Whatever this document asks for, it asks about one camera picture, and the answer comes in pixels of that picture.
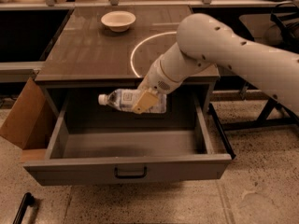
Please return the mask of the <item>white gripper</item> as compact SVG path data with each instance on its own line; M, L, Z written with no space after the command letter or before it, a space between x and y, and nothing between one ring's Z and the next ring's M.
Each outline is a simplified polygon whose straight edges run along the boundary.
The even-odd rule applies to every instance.
M132 111L136 114L142 114L151 107L155 106L159 98L151 91L159 92L161 94L171 93L175 86L165 74L161 67L161 61L156 60L149 68L148 73L139 84L138 88L143 91L135 104L132 107Z

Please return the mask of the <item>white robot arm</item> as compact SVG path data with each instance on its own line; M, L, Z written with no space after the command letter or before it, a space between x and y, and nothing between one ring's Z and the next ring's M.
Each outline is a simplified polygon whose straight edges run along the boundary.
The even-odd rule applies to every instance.
M231 70L299 115L299 55L236 35L207 14L192 14L178 26L176 43L150 67L139 85L133 111L141 114L182 82L210 65Z

